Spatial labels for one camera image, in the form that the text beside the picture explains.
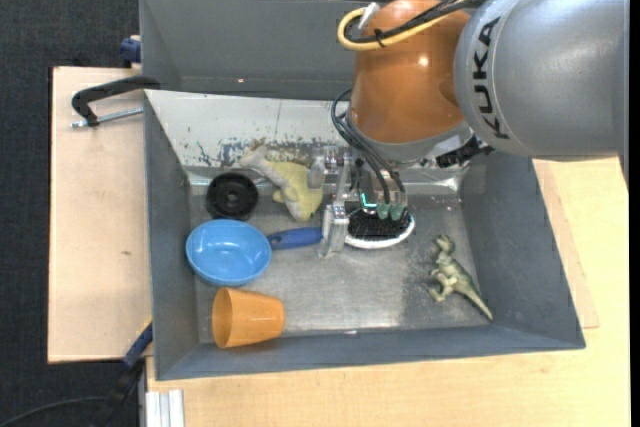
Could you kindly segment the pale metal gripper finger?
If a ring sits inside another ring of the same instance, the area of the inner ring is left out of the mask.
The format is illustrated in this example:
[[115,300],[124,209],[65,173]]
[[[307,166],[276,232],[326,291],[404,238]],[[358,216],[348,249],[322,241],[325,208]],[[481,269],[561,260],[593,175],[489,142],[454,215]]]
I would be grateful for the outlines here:
[[323,214],[322,238],[318,247],[320,258],[330,258],[339,254],[345,245],[349,219],[343,203],[327,205]]
[[342,147],[321,147],[313,151],[312,164],[307,173],[309,189],[325,185],[336,187],[346,183],[350,152]]

